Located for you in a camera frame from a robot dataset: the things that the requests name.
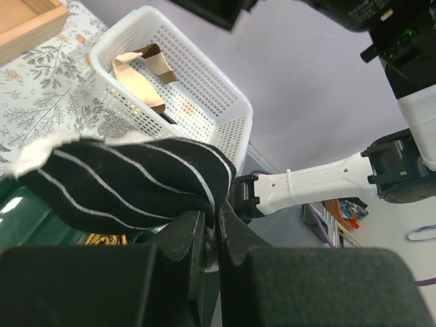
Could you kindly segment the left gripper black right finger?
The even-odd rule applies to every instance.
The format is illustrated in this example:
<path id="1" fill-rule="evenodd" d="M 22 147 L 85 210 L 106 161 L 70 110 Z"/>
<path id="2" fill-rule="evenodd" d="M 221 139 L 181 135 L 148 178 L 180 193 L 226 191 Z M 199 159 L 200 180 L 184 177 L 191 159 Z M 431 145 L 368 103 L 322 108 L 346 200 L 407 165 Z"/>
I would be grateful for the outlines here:
<path id="1" fill-rule="evenodd" d="M 412 273 L 378 248 L 278 248 L 225 204 L 217 217 L 224 326 L 433 326 Z"/>

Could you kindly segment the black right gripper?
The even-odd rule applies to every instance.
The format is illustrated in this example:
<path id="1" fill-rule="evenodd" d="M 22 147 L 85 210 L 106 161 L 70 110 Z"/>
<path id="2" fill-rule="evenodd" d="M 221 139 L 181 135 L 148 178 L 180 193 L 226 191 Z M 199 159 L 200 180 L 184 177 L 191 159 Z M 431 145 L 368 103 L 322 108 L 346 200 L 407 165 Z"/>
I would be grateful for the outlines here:
<path id="1" fill-rule="evenodd" d="M 257 0 L 170 0 L 207 22 L 231 31 L 241 12 L 250 12 Z"/>

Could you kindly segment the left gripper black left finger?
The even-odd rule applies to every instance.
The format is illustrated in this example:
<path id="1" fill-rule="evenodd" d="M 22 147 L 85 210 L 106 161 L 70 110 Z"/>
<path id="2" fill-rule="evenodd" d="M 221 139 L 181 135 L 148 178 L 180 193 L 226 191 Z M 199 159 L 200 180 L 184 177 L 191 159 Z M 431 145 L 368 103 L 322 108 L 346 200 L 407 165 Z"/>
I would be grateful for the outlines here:
<path id="1" fill-rule="evenodd" d="M 1 255 L 2 326 L 199 326 L 205 216 L 139 245 L 15 247 Z"/>

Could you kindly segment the black white striped sock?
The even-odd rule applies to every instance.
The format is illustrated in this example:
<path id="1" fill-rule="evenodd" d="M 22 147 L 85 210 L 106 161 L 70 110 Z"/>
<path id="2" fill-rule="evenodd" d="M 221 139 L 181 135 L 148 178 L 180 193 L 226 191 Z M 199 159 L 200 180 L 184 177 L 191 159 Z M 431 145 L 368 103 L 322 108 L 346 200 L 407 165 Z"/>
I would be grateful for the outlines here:
<path id="1" fill-rule="evenodd" d="M 48 134 L 3 170 L 64 223 L 99 234 L 150 230 L 187 211 L 214 219 L 236 176 L 213 145 L 137 131 L 120 138 Z"/>

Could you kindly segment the brown beige striped sock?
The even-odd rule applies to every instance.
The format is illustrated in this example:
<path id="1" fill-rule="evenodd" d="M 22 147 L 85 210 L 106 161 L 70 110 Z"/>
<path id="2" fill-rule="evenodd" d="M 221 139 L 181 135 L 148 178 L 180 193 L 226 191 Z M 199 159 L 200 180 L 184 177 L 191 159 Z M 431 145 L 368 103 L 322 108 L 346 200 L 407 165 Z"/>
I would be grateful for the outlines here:
<path id="1" fill-rule="evenodd" d="M 178 78 L 170 67 L 161 48 L 152 43 L 133 52 L 117 55 L 112 60 L 112 71 L 116 80 L 139 100 L 145 103 L 157 114 L 163 114 L 166 105 L 152 84 L 140 72 L 130 66 L 130 62 L 143 58 L 150 69 L 164 84 L 177 82 Z"/>

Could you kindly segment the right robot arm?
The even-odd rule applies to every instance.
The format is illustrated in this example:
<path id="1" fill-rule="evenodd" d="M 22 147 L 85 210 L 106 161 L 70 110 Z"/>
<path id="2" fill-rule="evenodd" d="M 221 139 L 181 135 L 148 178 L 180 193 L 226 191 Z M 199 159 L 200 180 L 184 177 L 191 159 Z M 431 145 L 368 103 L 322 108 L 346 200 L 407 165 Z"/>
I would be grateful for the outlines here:
<path id="1" fill-rule="evenodd" d="M 314 10 L 371 45 L 361 59 L 379 59 L 408 127 L 348 158 L 283 174 L 236 178 L 235 213 L 258 218 L 281 209 L 337 198 L 375 196 L 393 204 L 435 195 L 435 2 L 310 1 Z"/>

